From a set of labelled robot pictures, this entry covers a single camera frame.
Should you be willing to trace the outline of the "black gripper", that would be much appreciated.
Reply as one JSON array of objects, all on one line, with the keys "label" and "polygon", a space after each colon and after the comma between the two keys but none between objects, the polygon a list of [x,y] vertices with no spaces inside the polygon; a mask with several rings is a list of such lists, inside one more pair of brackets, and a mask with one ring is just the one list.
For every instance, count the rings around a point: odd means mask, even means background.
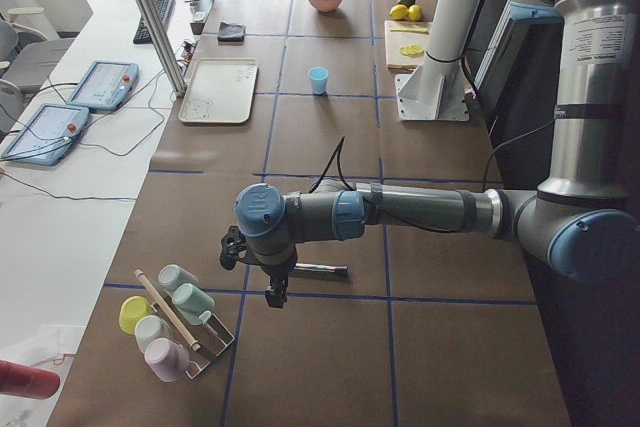
[{"label": "black gripper", "polygon": [[[290,272],[295,266],[295,248],[289,244],[277,254],[256,254],[240,229],[232,225],[221,239],[220,265],[233,270],[237,262],[260,266],[265,272]],[[287,274],[270,274],[265,290],[267,304],[271,308],[283,308],[287,302]]]}]

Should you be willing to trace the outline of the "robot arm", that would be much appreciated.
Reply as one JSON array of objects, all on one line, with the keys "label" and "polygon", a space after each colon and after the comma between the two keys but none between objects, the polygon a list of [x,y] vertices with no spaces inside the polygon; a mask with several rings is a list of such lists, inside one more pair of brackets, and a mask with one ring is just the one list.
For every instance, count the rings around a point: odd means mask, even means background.
[{"label": "robot arm", "polygon": [[627,273],[639,255],[639,224],[616,179],[625,81],[639,30],[639,0],[510,0],[516,19],[561,19],[557,101],[548,178],[533,191],[435,190],[320,178],[306,193],[265,183],[242,190],[220,263],[259,266],[267,303],[286,301],[301,243],[344,241],[369,225],[427,232],[484,232],[520,245],[580,282]]}]

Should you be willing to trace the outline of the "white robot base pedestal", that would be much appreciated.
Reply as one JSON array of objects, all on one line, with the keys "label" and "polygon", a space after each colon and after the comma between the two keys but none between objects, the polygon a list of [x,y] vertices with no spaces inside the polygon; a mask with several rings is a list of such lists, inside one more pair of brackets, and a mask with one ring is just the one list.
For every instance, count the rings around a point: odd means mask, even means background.
[{"label": "white robot base pedestal", "polygon": [[438,0],[425,58],[410,75],[398,75],[402,121],[469,120],[461,61],[480,0]]}]

